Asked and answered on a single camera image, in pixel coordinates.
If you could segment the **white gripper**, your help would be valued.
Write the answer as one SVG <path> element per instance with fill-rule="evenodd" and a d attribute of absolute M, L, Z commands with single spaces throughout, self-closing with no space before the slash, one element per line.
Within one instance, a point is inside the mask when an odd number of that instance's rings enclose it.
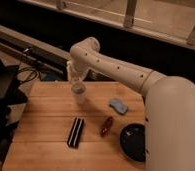
<path fill-rule="evenodd" d="M 84 68 L 82 71 L 77 71 L 74 68 L 74 64 L 72 61 L 67 62 L 66 69 L 67 69 L 68 81 L 70 83 L 77 82 L 77 81 L 83 81 L 86 78 L 88 71 L 89 71 L 88 68 Z"/>

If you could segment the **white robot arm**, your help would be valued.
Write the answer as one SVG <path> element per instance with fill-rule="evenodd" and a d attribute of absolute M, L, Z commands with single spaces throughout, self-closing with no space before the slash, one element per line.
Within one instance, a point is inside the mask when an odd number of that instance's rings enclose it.
<path fill-rule="evenodd" d="M 100 53 L 88 37 L 70 48 L 68 77 L 95 70 L 145 98 L 145 170 L 195 171 L 195 83 Z"/>

